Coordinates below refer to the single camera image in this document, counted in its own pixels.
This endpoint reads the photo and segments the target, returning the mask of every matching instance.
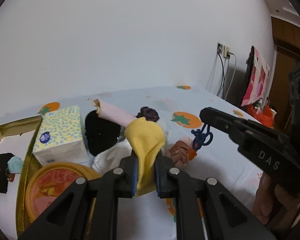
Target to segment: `yellow cloth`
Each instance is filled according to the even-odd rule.
[[[139,160],[136,196],[141,196],[155,190],[154,161],[165,143],[164,132],[155,122],[141,117],[127,126],[124,135]]]

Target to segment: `blue hair tie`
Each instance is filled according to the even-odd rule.
[[[210,132],[210,125],[206,123],[203,125],[202,129],[191,130],[191,133],[194,135],[194,140],[192,142],[192,148],[197,151],[202,146],[207,146],[212,142],[213,134]]]

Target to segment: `brown door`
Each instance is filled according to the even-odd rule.
[[[296,67],[297,62],[300,61],[300,57],[279,47],[277,51],[277,61],[269,99],[270,104],[277,109],[277,115],[274,119],[274,128],[284,132],[291,113],[288,74]]]

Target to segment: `electrical outlet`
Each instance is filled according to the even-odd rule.
[[[223,54],[223,45],[218,43],[218,46],[217,46],[217,53],[222,55]]]
[[[228,46],[223,46],[223,57],[227,58],[230,48]]]

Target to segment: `silver screw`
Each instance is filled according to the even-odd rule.
[[[169,170],[169,172],[173,175],[177,175],[180,172],[180,170],[176,167],[173,167]]]
[[[207,182],[208,182],[209,185],[214,186],[214,185],[217,184],[218,181],[217,181],[216,178],[210,177],[210,178],[207,179]]]
[[[75,180],[76,184],[82,185],[83,183],[86,182],[86,179],[84,177],[79,177]]]
[[[117,174],[117,175],[120,175],[120,174],[123,173],[123,169],[122,169],[122,168],[115,168],[115,169],[113,170],[113,173],[114,173],[114,174]]]

